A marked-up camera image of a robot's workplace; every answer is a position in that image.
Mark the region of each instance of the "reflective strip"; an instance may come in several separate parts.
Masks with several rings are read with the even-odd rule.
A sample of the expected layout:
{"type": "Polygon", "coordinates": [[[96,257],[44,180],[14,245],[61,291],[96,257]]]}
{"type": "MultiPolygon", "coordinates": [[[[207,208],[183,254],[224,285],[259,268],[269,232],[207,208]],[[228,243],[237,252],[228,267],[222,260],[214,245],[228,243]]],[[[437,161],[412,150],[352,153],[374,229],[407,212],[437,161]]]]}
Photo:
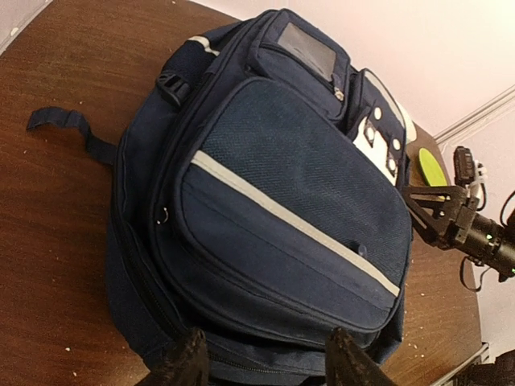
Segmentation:
{"type": "Polygon", "coordinates": [[[193,36],[188,40],[191,42],[198,42],[202,44],[204,46],[204,51],[209,52],[214,56],[218,56],[220,54],[220,51],[212,50],[211,47],[209,47],[209,40],[205,36],[193,36]]]}
{"type": "Polygon", "coordinates": [[[247,183],[241,177],[235,175],[232,171],[218,163],[213,158],[209,157],[209,155],[203,151],[199,150],[195,153],[195,157],[192,159],[192,164],[197,165],[201,169],[207,171],[210,175],[225,183],[235,191],[240,192],[247,198],[253,200],[256,204],[265,208],[274,216],[285,221],[313,240],[316,240],[318,243],[332,250],[337,255],[340,255],[346,261],[355,265],[358,269],[367,273],[370,277],[373,277],[375,280],[381,283],[393,295],[399,295],[399,288],[390,280],[388,280],[388,278],[383,275],[379,269],[374,267],[363,257],[357,253],[354,253],[352,250],[340,244],[338,241],[332,239],[325,233],[322,233],[320,230],[313,227],[311,224],[304,221],[295,213],[283,207],[281,204],[276,203],[262,191],[247,183]]]}

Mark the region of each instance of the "navy blue backpack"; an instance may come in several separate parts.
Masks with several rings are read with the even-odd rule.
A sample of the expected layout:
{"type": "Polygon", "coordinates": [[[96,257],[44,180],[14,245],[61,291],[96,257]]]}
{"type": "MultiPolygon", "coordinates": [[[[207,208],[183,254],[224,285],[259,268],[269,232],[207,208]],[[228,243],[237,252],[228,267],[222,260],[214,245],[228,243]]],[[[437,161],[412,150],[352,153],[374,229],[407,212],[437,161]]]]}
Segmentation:
{"type": "Polygon", "coordinates": [[[402,341],[405,116],[295,13],[189,39],[118,146],[77,111],[28,129],[48,123],[113,165],[109,306],[149,368],[194,326],[213,384],[323,377],[337,326],[377,363],[402,341]]]}

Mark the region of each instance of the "brown wooden surface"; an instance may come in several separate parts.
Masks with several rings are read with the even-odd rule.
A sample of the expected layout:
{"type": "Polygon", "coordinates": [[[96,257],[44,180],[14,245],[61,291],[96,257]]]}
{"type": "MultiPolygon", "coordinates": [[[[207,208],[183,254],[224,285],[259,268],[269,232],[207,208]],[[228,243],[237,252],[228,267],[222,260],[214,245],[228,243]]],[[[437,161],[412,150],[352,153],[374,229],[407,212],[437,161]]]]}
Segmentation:
{"type": "MultiPolygon", "coordinates": [[[[106,304],[109,170],[74,130],[26,134],[31,111],[79,109],[115,142],[171,52],[229,21],[180,0],[56,0],[0,56],[1,385],[126,386],[146,373],[106,304]]],[[[406,342],[384,366],[400,385],[429,384],[480,346],[459,254],[417,240],[413,259],[406,342]]]]}

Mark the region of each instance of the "white wall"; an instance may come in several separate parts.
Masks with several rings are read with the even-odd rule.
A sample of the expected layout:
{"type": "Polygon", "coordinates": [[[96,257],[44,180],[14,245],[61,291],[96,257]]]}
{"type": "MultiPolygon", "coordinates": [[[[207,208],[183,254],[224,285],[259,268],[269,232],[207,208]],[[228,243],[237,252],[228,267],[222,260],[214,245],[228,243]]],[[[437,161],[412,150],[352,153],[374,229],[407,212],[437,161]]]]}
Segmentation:
{"type": "Polygon", "coordinates": [[[288,7],[371,68],[435,135],[515,84],[515,1],[196,0],[237,18],[288,7]]]}
{"type": "MultiPolygon", "coordinates": [[[[499,223],[499,213],[508,195],[515,190],[515,110],[492,122],[479,133],[447,143],[443,157],[447,168],[452,168],[452,154],[457,145],[469,147],[474,158],[488,169],[488,204],[481,214],[499,223]]],[[[507,216],[515,200],[508,206],[507,216]]],[[[491,343],[491,356],[515,349],[515,278],[497,282],[497,274],[490,270],[485,276],[483,290],[478,294],[483,340],[491,343]]]]}
{"type": "Polygon", "coordinates": [[[0,55],[51,0],[0,0],[0,55]]]}

